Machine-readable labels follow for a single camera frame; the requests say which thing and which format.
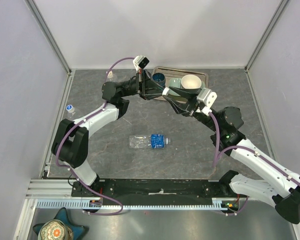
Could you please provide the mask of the clear bottle with notched cap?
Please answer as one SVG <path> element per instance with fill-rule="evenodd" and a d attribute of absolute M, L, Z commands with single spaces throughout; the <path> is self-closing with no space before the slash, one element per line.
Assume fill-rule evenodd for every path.
<path fill-rule="evenodd" d="M 116 82 L 117 80 L 118 77 L 112 70 L 106 72 L 106 82 Z"/>

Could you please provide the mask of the cream notched bottle cap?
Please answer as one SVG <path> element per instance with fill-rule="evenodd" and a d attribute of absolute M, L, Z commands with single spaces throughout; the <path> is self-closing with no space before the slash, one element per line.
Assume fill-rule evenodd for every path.
<path fill-rule="evenodd" d="M 112 71 L 108 71 L 107 72 L 107 77 L 110 78 L 110 79 L 113 78 L 114 77 L 113 72 Z"/>

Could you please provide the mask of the blue label plastic bottle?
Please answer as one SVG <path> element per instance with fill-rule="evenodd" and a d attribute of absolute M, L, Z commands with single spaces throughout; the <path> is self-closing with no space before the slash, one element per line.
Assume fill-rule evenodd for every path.
<path fill-rule="evenodd" d="M 171 143 L 171 139 L 162 134 L 132 135 L 128 141 L 129 147 L 132 149 L 163 149 Z"/>

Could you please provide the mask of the clear wide plastic bottle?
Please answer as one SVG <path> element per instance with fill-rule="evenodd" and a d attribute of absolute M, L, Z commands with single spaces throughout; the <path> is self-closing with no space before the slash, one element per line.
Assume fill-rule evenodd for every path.
<path fill-rule="evenodd" d="M 76 109 L 75 109 L 75 107 L 74 107 L 74 111 L 73 112 L 67 112 L 67 110 L 66 110 L 66 117 L 67 117 L 68 120 L 73 121 L 75 119 L 75 116 L 76 116 Z"/>

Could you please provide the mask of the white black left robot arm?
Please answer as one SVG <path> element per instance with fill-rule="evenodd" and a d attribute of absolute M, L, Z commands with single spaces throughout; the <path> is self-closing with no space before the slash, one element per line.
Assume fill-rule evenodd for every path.
<path fill-rule="evenodd" d="M 162 95 L 164 86 L 154 81 L 146 70 L 139 70 L 126 81 L 107 81 L 102 85 L 102 99 L 105 101 L 96 110 L 75 120 L 63 119 L 54 137 L 51 152 L 57 161 L 73 171 L 83 182 L 82 191 L 89 197 L 100 191 L 99 177 L 87 161 L 89 138 L 107 124 L 114 122 L 128 110 L 128 96 L 139 95 L 151 100 Z"/>

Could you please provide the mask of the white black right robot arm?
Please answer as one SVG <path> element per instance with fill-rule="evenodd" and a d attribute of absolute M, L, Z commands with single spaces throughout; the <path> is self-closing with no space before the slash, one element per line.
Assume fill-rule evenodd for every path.
<path fill-rule="evenodd" d="M 162 96 L 177 114 L 195 118 L 214 132 L 210 137 L 215 146 L 213 166 L 225 154 L 262 178 L 253 180 L 230 170 L 219 184 L 223 196 L 235 193 L 251 197 L 273 207 L 288 222 L 300 223 L 300 175 L 266 155 L 240 132 L 244 121 L 238 107 L 214 110 L 217 94 L 209 88 L 165 87 Z"/>

